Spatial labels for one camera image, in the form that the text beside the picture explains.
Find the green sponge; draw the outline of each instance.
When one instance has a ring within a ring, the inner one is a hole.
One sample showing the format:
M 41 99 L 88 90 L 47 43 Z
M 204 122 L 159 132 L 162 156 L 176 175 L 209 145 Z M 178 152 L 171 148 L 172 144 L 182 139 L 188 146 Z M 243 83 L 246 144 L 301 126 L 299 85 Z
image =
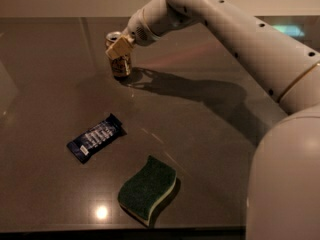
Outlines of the green sponge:
M 153 210 L 172 192 L 175 183 L 176 171 L 149 156 L 145 166 L 120 189 L 119 204 L 149 226 Z

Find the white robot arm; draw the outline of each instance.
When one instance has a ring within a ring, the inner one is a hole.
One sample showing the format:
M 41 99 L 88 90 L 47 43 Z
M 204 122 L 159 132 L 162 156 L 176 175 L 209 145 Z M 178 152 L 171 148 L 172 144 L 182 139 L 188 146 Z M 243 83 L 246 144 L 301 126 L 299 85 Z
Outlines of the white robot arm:
M 291 115 L 256 150 L 246 238 L 320 239 L 319 53 L 225 0 L 152 0 L 131 17 L 107 55 L 114 59 L 134 44 L 150 45 L 194 23 L 208 28 Z

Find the can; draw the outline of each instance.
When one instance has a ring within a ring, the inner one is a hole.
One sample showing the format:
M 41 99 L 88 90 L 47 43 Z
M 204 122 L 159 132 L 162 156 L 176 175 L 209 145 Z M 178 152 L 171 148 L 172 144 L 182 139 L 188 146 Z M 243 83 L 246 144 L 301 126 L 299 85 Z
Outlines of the can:
M 110 32 L 106 36 L 106 48 L 108 49 L 120 37 L 121 32 Z M 115 78 L 128 77 L 132 70 L 131 54 L 126 54 L 112 60 L 109 58 L 110 67 Z

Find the candy bar wrapper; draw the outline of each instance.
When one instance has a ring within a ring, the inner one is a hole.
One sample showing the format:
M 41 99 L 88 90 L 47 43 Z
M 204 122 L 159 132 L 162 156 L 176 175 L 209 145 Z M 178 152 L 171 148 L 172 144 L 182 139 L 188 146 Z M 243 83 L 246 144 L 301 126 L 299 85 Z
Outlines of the candy bar wrapper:
M 86 163 L 91 156 L 110 144 L 122 133 L 122 123 L 113 114 L 67 144 L 69 150 Z

